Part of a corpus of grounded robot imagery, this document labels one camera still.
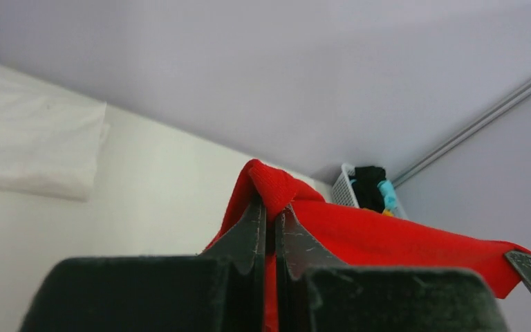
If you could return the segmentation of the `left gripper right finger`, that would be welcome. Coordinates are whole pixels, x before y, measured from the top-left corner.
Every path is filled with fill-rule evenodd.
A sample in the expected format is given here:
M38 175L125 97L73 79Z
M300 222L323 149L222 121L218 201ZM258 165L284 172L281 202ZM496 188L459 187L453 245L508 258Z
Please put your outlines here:
M346 263L317 240L287 205L275 221L277 306L280 331L316 331L324 304L310 274Z

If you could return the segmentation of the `red t shirt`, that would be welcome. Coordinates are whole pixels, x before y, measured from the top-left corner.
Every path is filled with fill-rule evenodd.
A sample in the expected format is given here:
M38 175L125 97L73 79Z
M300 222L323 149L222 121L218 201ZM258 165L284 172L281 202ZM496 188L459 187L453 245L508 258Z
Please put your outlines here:
M346 263L310 274L324 299L316 311L316 331L508 329L497 302L521 279L505 254L524 252L523 247L327 203L303 181L252 159L241 170L221 228L206 249L239 220L256 195L267 212L263 330L280 331L274 231L287 205Z

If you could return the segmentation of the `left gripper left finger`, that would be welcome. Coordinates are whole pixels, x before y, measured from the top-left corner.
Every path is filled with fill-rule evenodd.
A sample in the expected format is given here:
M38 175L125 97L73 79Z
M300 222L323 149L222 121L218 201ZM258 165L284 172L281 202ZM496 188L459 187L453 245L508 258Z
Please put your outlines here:
M201 253L227 266L224 289L216 301L220 331L263 328L266 217L261 197L252 197L239 220Z

